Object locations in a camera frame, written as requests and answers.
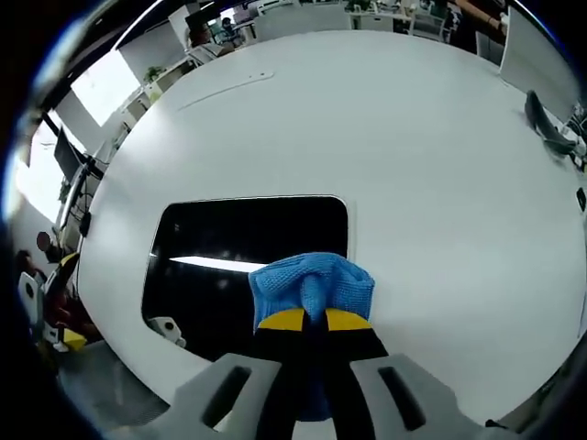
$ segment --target desk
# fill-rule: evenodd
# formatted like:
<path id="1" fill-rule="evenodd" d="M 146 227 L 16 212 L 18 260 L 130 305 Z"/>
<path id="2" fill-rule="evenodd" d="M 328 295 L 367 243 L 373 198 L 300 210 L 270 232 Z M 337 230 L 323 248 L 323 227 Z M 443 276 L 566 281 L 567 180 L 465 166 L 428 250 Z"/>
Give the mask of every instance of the desk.
<path id="1" fill-rule="evenodd" d="M 575 347 L 585 291 L 577 177 L 527 126 L 525 98 L 486 60 L 391 32 L 295 35 L 206 64 L 110 165 L 83 243 L 82 300 L 170 402 L 208 362 L 141 318 L 163 210 L 334 194 L 349 209 L 350 259 L 376 280 L 371 321 L 387 349 L 449 385 L 476 422 L 499 418 Z M 229 130 L 227 108 L 239 115 Z"/>

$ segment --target blue towel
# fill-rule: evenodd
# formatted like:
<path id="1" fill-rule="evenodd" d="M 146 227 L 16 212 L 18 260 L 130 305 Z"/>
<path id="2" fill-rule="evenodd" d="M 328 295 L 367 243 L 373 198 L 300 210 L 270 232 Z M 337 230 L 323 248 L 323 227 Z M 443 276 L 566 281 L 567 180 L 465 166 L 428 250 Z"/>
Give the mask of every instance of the blue towel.
<path id="1" fill-rule="evenodd" d="M 340 255 L 313 252 L 251 272 L 249 284 L 255 302 L 255 331 L 266 317 L 299 307 L 305 309 L 311 322 L 317 322 L 326 308 L 368 319 L 375 281 L 367 271 Z M 320 421 L 329 416 L 323 387 L 316 384 L 300 420 Z"/>

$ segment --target office desk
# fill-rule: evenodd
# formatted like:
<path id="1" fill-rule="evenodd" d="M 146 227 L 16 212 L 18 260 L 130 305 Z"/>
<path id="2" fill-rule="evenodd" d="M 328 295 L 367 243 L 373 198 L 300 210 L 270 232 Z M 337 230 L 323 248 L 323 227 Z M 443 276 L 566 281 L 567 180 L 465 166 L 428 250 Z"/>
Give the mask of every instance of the office desk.
<path id="1" fill-rule="evenodd" d="M 170 402 L 208 362 L 141 318 L 163 210 L 334 194 L 349 257 L 376 280 L 371 321 L 389 352 L 448 384 L 475 421 L 499 418 L 575 347 L 585 291 L 577 177 L 527 126 L 525 98 L 486 60 L 391 32 L 295 35 L 208 63 L 110 165 L 83 243 L 83 302 Z"/>

